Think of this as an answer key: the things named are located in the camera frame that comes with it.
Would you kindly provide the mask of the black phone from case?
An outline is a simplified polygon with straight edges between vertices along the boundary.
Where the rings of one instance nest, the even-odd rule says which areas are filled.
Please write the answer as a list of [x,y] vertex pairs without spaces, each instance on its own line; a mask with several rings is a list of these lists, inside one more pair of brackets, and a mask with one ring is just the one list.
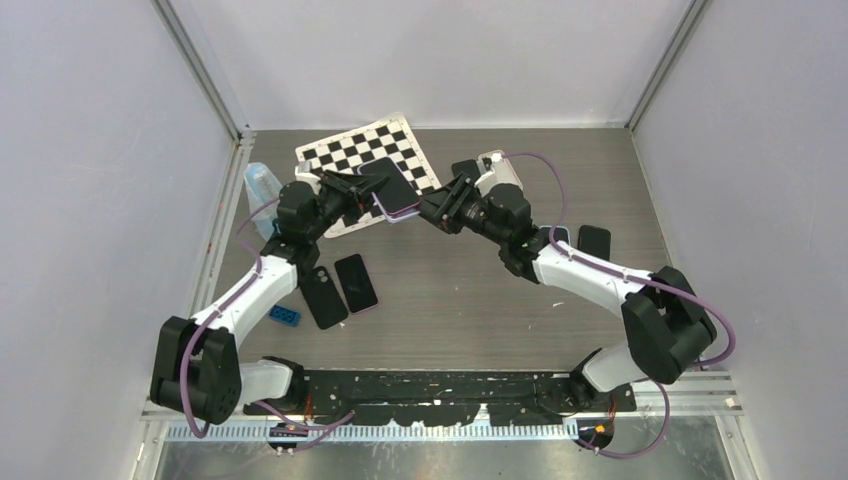
[[453,163],[451,165],[451,173],[454,177],[465,175],[472,183],[475,183],[481,176],[479,166],[475,159],[467,159]]

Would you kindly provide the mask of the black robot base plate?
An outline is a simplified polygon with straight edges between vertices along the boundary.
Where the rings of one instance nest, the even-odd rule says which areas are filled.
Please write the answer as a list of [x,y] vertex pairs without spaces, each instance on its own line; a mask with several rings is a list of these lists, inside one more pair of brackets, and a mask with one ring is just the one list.
[[543,426],[575,413],[636,409],[628,385],[592,393],[565,373],[521,371],[307,370],[268,403],[320,425],[351,414],[358,426],[403,427],[466,426],[482,412],[493,426]]

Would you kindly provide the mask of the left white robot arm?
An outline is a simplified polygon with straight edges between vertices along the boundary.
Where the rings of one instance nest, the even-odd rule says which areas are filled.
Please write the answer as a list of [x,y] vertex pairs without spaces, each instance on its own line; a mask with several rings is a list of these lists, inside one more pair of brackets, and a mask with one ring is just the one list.
[[164,322],[151,401],[182,413],[197,438],[245,405],[270,401],[284,414],[298,412],[307,398],[302,366],[278,357],[243,363],[239,348],[279,300],[306,284],[325,232],[342,218],[360,219],[388,181],[385,174],[326,172],[284,185],[265,204],[276,209],[274,232],[252,252],[253,267],[206,308]]

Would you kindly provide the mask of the purple edged phone from case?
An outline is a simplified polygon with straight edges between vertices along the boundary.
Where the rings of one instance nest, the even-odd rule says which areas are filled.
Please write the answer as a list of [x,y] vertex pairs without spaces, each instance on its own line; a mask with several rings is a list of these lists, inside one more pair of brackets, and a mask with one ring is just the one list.
[[360,254],[336,260],[334,267],[351,313],[358,314],[377,306],[378,296]]

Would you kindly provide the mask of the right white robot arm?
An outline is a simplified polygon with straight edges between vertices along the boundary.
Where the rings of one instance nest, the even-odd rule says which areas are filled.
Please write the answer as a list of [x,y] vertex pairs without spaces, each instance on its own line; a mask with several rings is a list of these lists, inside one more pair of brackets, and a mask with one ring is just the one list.
[[482,194],[460,175],[424,195],[419,211],[445,233],[467,228],[497,244],[513,275],[574,293],[622,320],[624,343],[592,352],[569,374],[572,400],[584,410],[598,409],[612,390],[633,381],[674,383],[717,337],[680,271],[630,273],[551,239],[549,230],[534,224],[517,185],[497,184]]

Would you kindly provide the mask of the lilac cased phone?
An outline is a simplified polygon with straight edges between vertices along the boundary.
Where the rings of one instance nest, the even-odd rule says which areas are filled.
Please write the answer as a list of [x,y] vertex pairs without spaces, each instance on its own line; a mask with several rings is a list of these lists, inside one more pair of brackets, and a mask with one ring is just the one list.
[[380,213],[386,218],[386,220],[390,224],[397,224],[408,219],[417,217],[420,214],[418,205],[413,205],[410,208],[407,208],[395,214],[390,214],[384,207],[382,202],[378,199],[376,194],[373,194],[372,197],[374,199],[374,205],[379,209]]

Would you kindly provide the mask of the light blue cased phone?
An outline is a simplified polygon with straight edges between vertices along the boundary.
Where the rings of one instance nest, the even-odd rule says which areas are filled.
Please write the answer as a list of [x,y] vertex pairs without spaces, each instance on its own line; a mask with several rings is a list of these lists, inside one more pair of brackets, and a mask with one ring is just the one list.
[[544,238],[549,243],[560,243],[564,242],[566,245],[571,244],[571,235],[569,229],[565,226],[545,226],[543,228],[545,231]]

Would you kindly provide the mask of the dark phone from lilac case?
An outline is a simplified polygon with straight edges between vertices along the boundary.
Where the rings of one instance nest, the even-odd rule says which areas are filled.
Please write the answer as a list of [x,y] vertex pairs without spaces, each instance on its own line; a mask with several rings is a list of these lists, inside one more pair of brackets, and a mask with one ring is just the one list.
[[406,180],[400,168],[388,157],[364,163],[355,169],[363,175],[383,175],[388,178],[375,194],[376,202],[386,215],[396,216],[415,209],[420,197]]

